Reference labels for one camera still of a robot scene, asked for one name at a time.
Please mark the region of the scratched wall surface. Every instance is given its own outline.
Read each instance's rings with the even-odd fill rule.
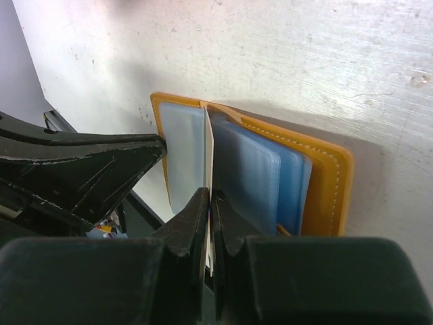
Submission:
[[[396,240],[433,299],[431,0],[14,0],[79,131],[155,132],[165,91],[294,123],[356,157],[347,233]],[[137,186],[171,214],[157,166]]]

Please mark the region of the orange leather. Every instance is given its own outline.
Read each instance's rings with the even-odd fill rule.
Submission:
[[[156,126],[162,137],[164,133],[159,115],[159,104],[170,102],[196,108],[207,107],[209,110],[224,112],[230,121],[307,155],[313,163],[313,169],[306,196],[301,234],[305,236],[341,236],[344,234],[355,165],[352,154],[346,148],[277,127],[220,104],[165,93],[152,94],[151,101]],[[168,183],[166,158],[163,164],[166,183]]]

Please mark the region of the wallet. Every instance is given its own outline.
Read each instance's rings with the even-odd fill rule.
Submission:
[[[354,171],[347,149],[221,104],[165,93],[151,101],[173,213],[206,187],[263,233],[344,234]]]

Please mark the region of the white wall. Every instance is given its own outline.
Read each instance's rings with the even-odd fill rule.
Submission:
[[[12,0],[0,1],[0,111],[43,126],[51,110],[33,66]]]

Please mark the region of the black plastic part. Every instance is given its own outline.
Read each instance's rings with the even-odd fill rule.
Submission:
[[[163,250],[152,238],[14,240],[0,251],[0,323],[148,324]]]
[[[47,129],[52,131],[76,132],[71,124],[65,120],[56,110],[43,113],[43,119]]]
[[[431,324],[404,252],[375,238],[257,236],[212,198],[215,295],[223,324]]]
[[[0,251],[0,324],[196,324],[208,207],[199,189],[146,239],[10,242]]]
[[[155,324],[195,324],[201,319],[209,191],[199,188],[187,206],[152,238],[166,242],[158,281]]]
[[[39,235],[15,223],[0,219],[0,249],[14,239],[35,236]]]
[[[124,213],[124,207],[123,202],[119,203],[119,205],[116,208],[117,217],[119,218],[119,228],[120,232],[124,234],[127,232],[127,221],[125,219],[125,213]]]
[[[42,236],[81,237],[83,235],[80,228],[72,227],[34,209],[24,209],[12,222]]]
[[[107,217],[166,154],[159,135],[48,133],[0,115],[0,205],[49,215],[72,233]]]
[[[157,216],[134,192],[129,193],[126,200],[154,230],[164,225],[161,218],[159,218],[159,216]]]

